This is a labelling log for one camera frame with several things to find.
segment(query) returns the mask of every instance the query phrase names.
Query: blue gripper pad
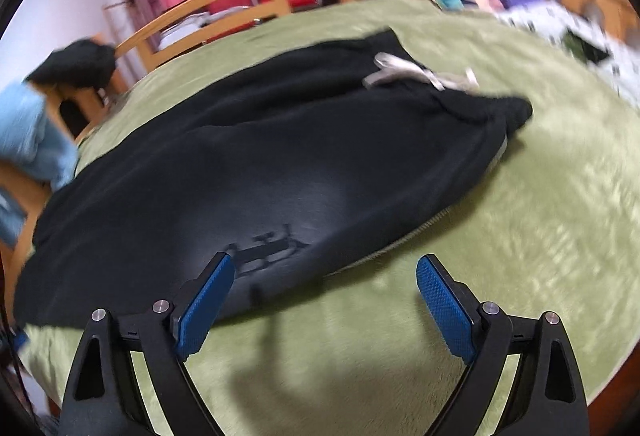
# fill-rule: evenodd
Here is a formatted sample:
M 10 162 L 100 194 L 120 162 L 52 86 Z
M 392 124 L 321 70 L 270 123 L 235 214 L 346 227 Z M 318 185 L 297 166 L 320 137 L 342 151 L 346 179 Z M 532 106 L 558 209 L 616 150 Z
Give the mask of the blue gripper pad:
M 225 256 L 180 319 L 175 352 L 182 361 L 200 351 L 235 276 L 231 257 Z
M 420 294 L 427 303 L 449 351 L 461 357 L 468 366 L 476 356 L 469 317 L 429 257 L 420 258 L 415 276 Z

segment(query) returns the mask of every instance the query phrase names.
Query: green bedspread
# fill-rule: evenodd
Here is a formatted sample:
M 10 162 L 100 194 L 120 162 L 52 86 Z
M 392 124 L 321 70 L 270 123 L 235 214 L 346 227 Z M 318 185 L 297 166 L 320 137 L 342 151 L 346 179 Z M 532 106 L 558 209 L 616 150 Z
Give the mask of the green bedspread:
M 286 50 L 385 25 L 432 69 L 471 67 L 482 93 L 527 96 L 533 119 L 497 169 L 433 227 L 211 331 L 188 368 L 229 435 L 423 434 L 463 369 L 415 285 L 425 253 L 508 313 L 558 312 L 590 400 L 639 338 L 638 116 L 584 66 L 490 17 L 443 14 L 427 0 L 363 0 L 213 42 L 140 81 L 82 144 L 79 169 L 213 81 Z M 80 332 L 28 327 L 28 334 L 22 356 L 60 401 Z M 170 434 L 142 356 L 134 361 L 154 427 Z M 510 357 L 479 434 L 495 427 L 515 365 Z

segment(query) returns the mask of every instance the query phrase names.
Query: silver bolt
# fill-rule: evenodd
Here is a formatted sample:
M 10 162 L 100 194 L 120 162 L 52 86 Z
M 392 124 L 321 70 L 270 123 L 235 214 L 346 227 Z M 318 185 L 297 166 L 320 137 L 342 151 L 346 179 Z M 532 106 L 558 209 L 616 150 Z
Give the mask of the silver bolt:
M 560 316 L 553 311 L 546 312 L 545 319 L 549 324 L 558 324 L 560 322 Z
M 105 315 L 107 315 L 107 311 L 104 308 L 98 308 L 97 310 L 94 310 L 94 312 L 91 314 L 91 318 L 94 321 L 98 322 L 104 319 Z
M 500 307 L 495 304 L 495 302 L 488 301 L 482 303 L 482 310 L 489 315 L 497 315 L 498 311 L 500 311 Z
M 164 299 L 160 301 L 154 302 L 154 312 L 156 313 L 164 313 L 169 309 L 169 301 L 165 301 Z

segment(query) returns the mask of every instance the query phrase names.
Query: light blue towel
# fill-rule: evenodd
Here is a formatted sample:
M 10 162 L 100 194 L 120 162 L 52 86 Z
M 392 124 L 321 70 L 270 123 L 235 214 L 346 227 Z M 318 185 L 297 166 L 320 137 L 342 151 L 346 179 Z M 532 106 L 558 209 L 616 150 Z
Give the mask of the light blue towel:
M 47 116 L 44 95 L 27 83 L 0 91 L 0 158 L 53 191 L 74 178 L 78 149 Z
M 5 188 L 0 187 L 0 241 L 9 248 L 15 243 L 27 219 L 24 210 Z

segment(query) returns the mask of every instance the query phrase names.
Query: wall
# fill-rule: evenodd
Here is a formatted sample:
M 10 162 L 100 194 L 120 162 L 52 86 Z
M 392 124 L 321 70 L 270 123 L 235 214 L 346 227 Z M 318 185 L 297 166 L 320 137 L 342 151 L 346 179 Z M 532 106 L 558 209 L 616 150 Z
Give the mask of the wall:
M 114 12 L 115 26 L 102 10 L 105 4 L 117 1 L 122 0 L 24 0 L 0 38 L 0 90 L 11 81 L 24 79 L 53 50 L 76 39 L 101 34 L 107 41 L 119 42 L 114 31 L 123 34 L 122 39 L 130 35 L 133 29 L 123 10 Z M 130 64 L 133 70 L 123 63 L 119 67 L 132 84 L 144 71 L 142 65 Z

